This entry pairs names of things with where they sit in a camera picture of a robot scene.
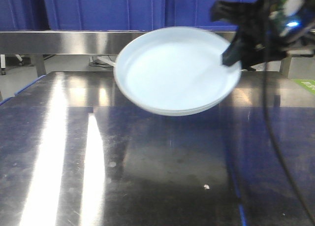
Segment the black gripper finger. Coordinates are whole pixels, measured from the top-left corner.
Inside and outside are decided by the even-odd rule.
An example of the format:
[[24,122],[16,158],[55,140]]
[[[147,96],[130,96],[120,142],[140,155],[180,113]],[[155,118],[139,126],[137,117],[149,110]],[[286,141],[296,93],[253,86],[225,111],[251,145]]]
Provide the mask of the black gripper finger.
[[221,54],[221,63],[232,66],[242,58],[243,42],[241,38],[235,38],[228,48]]

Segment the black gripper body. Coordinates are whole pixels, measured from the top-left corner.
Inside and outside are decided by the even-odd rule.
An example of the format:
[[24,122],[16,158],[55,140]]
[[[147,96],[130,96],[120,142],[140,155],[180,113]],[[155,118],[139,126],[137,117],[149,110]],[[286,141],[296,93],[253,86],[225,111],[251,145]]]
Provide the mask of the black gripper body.
[[239,60],[243,69],[282,60],[289,50],[315,46],[315,35],[311,32],[315,28],[315,0],[305,0],[299,12],[301,27],[285,37],[277,35],[268,19],[273,1],[217,0],[210,9],[211,21],[225,21],[238,27],[233,39],[241,38],[243,42],[242,58]]

